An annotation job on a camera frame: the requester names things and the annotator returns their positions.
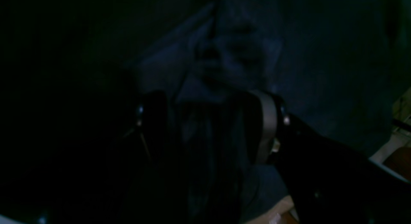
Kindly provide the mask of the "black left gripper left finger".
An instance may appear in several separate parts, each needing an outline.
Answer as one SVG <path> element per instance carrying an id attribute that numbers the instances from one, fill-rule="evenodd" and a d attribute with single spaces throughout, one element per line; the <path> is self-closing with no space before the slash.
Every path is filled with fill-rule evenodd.
<path id="1" fill-rule="evenodd" d="M 165 204 L 168 98 L 150 91 L 120 123 L 63 142 L 50 163 L 57 192 L 47 224 L 145 224 Z"/>

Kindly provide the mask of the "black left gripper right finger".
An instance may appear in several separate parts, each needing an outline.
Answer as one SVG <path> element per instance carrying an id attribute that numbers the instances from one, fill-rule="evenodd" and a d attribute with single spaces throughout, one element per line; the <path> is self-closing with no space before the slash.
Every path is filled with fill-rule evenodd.
<path id="1" fill-rule="evenodd" d="M 281 97 L 245 95 L 248 154 L 273 164 L 301 224 L 409 224 L 410 182 L 287 113 Z"/>

